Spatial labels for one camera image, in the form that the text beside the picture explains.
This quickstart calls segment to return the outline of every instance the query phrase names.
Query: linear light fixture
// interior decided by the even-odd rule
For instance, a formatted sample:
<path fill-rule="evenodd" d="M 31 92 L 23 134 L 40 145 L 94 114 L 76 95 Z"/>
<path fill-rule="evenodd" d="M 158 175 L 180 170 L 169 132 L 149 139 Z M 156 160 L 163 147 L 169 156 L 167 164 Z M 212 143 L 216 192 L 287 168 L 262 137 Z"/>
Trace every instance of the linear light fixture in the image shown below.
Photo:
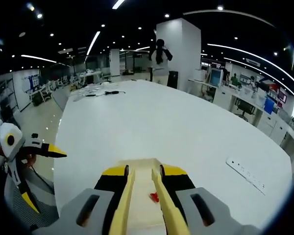
<path fill-rule="evenodd" d="M 124 2 L 125 0 L 118 0 L 116 2 L 116 4 L 114 4 L 114 6 L 112 7 L 112 9 L 116 10 L 118 9 L 119 6 L 121 6 L 121 4 Z"/>
<path fill-rule="evenodd" d="M 94 45 L 94 43 L 95 43 L 97 37 L 99 36 L 99 34 L 100 34 L 100 31 L 98 31 L 98 32 L 95 34 L 94 39 L 92 40 L 92 43 L 90 43 L 90 46 L 89 46 L 89 49 L 88 49 L 87 55 L 89 55 L 89 52 L 90 52 L 90 50 L 92 49 L 92 47 L 93 47 L 93 45 Z"/>
<path fill-rule="evenodd" d="M 269 64 L 275 66 L 277 69 L 279 69 L 280 71 L 284 72 L 284 74 L 286 74 L 286 76 L 288 76 L 288 77 L 289 77 L 290 79 L 292 79 L 293 82 L 294 82 L 294 78 L 292 78 L 291 75 L 289 75 L 289 74 L 288 74 L 286 71 L 284 71 L 282 68 L 280 68 L 279 66 L 277 66 L 277 65 L 275 65 L 274 63 L 270 62 L 269 60 L 266 60 L 266 59 L 263 58 L 263 57 L 260 57 L 260 56 L 258 56 L 258 55 L 253 54 L 253 53 L 250 53 L 250 52 L 248 52 L 248 51 L 244 51 L 244 50 L 237 49 L 237 48 L 234 48 L 234 47 L 227 47 L 227 46 L 216 45 L 216 44 L 210 44 L 210 43 L 208 43 L 207 45 L 209 45 L 209 46 L 213 46 L 213 47 L 223 47 L 223 48 L 228 48 L 228 49 L 232 49 L 232 50 L 237 50 L 237 51 L 244 52 L 244 53 L 246 53 L 246 54 L 249 54 L 249 55 L 255 56 L 255 57 L 257 57 L 257 58 L 259 58 L 259 59 L 261 59 L 261 60 L 263 60 L 263 61 L 266 61 L 267 63 L 269 63 Z"/>
<path fill-rule="evenodd" d="M 279 80 L 277 80 L 275 77 L 272 77 L 270 74 L 268 74 L 268 73 L 266 73 L 266 72 L 264 72 L 264 71 L 262 71 L 262 70 L 260 70 L 260 69 L 258 69 L 258 68 L 255 68 L 254 66 L 251 66 L 251 65 L 245 64 L 245 63 L 243 63 L 243 62 L 240 62 L 240 61 L 237 61 L 237 60 L 233 60 L 233 59 L 230 59 L 230 58 L 226 58 L 226 57 L 224 57 L 224 58 L 225 58 L 226 60 L 231 60 L 231 61 L 233 61 L 233 62 L 240 63 L 240 64 L 242 64 L 242 65 L 249 66 L 249 67 L 251 67 L 251 68 L 253 68 L 253 69 L 255 69 L 255 70 L 258 70 L 258 71 L 260 71 L 260 72 L 263 72 L 265 75 L 271 77 L 272 79 L 274 79 L 275 81 L 277 81 L 278 83 L 280 83 L 282 86 L 284 86 L 286 89 L 288 89 L 288 90 L 294 95 L 294 92 L 292 92 L 290 88 L 288 88 L 287 86 L 285 86 L 282 82 L 280 82 Z"/>
<path fill-rule="evenodd" d="M 69 65 L 66 65 L 66 64 L 62 64 L 62 63 L 59 63 L 59 64 L 61 64 L 61 65 L 64 65 L 64 66 L 68 66 L 68 67 L 71 67 L 71 66 L 69 66 Z"/>
<path fill-rule="evenodd" d="M 31 56 L 31 55 L 21 55 L 22 57 L 28 57 L 28 58 L 33 58 L 33 59 L 37 59 L 37 60 L 45 60 L 45 61 L 49 61 L 49 62 L 53 62 L 53 63 L 57 63 L 56 61 L 53 60 L 48 60 L 48 59 L 44 59 L 41 57 L 36 57 L 36 56 Z"/>
<path fill-rule="evenodd" d="M 150 48 L 150 47 L 142 47 L 142 48 L 138 48 L 136 50 L 144 50 L 144 49 L 148 49 L 148 48 Z"/>

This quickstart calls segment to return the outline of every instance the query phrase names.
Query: red object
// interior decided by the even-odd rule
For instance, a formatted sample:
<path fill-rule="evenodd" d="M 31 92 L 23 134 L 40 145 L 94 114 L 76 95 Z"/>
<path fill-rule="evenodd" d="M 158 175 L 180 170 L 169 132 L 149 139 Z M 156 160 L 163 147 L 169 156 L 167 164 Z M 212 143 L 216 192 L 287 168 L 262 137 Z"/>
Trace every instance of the red object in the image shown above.
<path fill-rule="evenodd" d="M 150 198 L 154 201 L 154 202 L 159 202 L 159 198 L 158 198 L 158 194 L 155 193 L 151 193 L 150 194 Z"/>

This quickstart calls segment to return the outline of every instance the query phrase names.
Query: person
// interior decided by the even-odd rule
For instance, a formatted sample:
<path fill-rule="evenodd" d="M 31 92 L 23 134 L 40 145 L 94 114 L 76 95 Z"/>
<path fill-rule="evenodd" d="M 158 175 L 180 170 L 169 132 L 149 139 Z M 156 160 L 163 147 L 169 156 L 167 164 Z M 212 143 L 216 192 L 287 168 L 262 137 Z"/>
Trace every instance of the person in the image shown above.
<path fill-rule="evenodd" d="M 162 85 L 168 84 L 169 66 L 168 61 L 173 58 L 172 54 L 165 47 L 165 41 L 158 39 L 156 50 L 151 51 L 149 59 L 152 61 L 152 81 Z"/>
<path fill-rule="evenodd" d="M 236 77 L 236 73 L 234 74 L 233 77 L 231 77 L 231 82 L 232 82 L 232 85 L 234 85 L 234 86 L 240 86 L 241 85 L 241 83 L 239 82 L 239 80 Z"/>

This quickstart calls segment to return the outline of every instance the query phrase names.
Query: power strip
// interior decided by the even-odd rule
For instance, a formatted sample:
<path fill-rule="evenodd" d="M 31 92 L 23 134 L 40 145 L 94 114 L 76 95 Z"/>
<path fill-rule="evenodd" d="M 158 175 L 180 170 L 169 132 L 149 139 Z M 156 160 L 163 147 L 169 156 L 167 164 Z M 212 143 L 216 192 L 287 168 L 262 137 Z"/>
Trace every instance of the power strip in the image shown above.
<path fill-rule="evenodd" d="M 229 157 L 226 159 L 226 164 L 228 164 L 228 166 L 230 166 L 237 173 L 242 175 L 248 182 L 254 185 L 263 195 L 266 194 L 265 185 L 261 183 L 261 181 L 257 180 L 256 177 L 249 170 L 243 167 L 239 161 Z"/>

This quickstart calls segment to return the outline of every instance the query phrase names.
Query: computer monitor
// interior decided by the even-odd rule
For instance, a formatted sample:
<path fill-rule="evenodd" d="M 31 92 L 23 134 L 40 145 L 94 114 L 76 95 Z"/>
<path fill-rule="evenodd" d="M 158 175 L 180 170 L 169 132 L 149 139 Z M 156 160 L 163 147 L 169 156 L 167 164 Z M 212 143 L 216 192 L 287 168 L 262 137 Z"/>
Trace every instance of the computer monitor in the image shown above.
<path fill-rule="evenodd" d="M 222 82 L 223 71 L 215 68 L 211 68 L 210 72 L 210 84 L 219 87 Z"/>

